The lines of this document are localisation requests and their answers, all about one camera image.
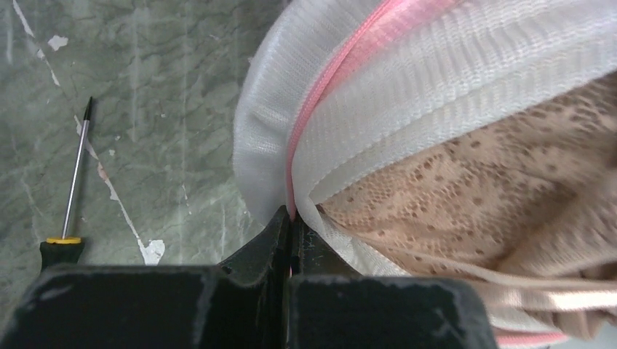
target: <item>pink fabric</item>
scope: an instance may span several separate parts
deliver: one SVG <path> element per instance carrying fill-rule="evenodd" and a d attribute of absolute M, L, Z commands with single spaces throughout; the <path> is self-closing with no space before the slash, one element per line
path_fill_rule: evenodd
<path fill-rule="evenodd" d="M 292 220 L 295 219 L 296 210 L 291 178 L 293 156 L 302 131 L 317 104 L 385 46 L 442 14 L 458 2 L 459 0 L 383 0 L 327 64 L 302 104 L 287 145 L 287 210 Z M 497 341 L 499 345 L 532 346 L 563 341 L 567 338 L 560 332 L 541 334 L 511 332 L 498 335 Z"/>

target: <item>white fabric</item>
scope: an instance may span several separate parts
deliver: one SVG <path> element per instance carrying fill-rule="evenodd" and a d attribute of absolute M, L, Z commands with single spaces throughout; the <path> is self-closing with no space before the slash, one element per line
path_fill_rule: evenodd
<path fill-rule="evenodd" d="M 378 0 L 294 0 L 255 56 L 236 110 L 234 171 L 266 223 L 285 203 L 287 138 L 315 79 Z M 305 222 L 369 275 L 408 275 L 315 205 L 358 179 L 617 69 L 616 0 L 468 0 L 407 34 L 317 106 L 292 166 Z M 545 331 L 518 310 L 503 329 Z"/>

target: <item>beige lace fabric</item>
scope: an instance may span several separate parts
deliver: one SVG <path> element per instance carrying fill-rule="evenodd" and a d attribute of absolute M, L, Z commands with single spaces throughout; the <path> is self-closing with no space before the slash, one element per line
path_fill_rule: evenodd
<path fill-rule="evenodd" d="M 464 278 L 489 311 L 592 338 L 617 318 L 602 303 L 617 293 L 617 73 L 374 172 L 320 209 L 413 275 Z M 578 292 L 593 305 L 569 301 Z"/>

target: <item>marble pattern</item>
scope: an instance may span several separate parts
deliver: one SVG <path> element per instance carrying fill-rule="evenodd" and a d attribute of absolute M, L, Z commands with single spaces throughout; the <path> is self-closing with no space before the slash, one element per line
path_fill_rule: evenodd
<path fill-rule="evenodd" d="M 0 328 L 61 232 L 91 95 L 83 263 L 143 264 L 160 240 L 161 264 L 211 264 L 261 229 L 233 181 L 232 121 L 281 0 L 0 1 Z"/>

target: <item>screwdriver shaft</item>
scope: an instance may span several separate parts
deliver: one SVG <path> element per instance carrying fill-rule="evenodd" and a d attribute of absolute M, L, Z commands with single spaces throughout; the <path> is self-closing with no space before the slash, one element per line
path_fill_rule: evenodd
<path fill-rule="evenodd" d="M 68 234 L 68 226 L 71 223 L 71 211 L 73 211 L 73 202 L 75 201 L 75 189 L 79 169 L 81 168 L 81 159 L 84 157 L 84 149 L 86 140 L 88 139 L 88 126 L 90 124 L 90 112 L 92 110 L 92 97 L 88 101 L 86 113 L 84 114 L 83 124 L 81 125 L 81 134 L 79 138 L 79 148 L 77 148 L 77 159 L 75 160 L 75 168 L 73 170 L 73 180 L 71 181 L 71 191 L 68 194 L 68 202 L 66 204 L 66 213 L 64 215 L 64 226 L 62 228 L 62 239 L 65 239 Z"/>

